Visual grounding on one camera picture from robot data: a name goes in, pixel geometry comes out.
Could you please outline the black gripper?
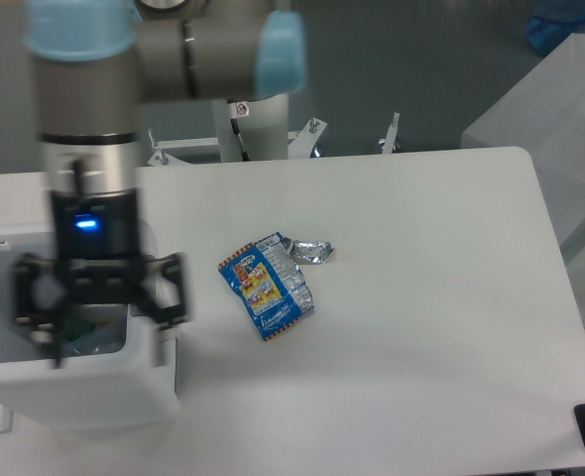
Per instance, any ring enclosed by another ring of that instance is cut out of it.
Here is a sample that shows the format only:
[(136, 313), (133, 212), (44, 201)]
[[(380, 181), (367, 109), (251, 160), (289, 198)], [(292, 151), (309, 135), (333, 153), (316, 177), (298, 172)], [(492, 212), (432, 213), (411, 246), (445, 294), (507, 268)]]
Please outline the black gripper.
[[(158, 331), (189, 321), (182, 254), (142, 258), (135, 189), (78, 195), (50, 193), (56, 232), (56, 261), (25, 253), (13, 265), (15, 322), (44, 328), (51, 358), (61, 367), (65, 324), (75, 304), (133, 303)], [(42, 276), (62, 286), (49, 306), (37, 305), (34, 286)]]

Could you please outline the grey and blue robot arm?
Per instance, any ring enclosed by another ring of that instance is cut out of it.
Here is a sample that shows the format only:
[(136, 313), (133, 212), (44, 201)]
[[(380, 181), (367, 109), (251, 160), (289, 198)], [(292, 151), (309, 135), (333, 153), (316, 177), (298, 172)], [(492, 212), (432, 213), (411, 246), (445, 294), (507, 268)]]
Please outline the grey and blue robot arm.
[(145, 102), (255, 101), (307, 80), (301, 16), (271, 1), (30, 1), (26, 5), (55, 254), (15, 264), (16, 321), (44, 333), (55, 366), (82, 307), (133, 305), (159, 331), (187, 301), (161, 306), (159, 276), (185, 291), (183, 256), (144, 253), (138, 108)]

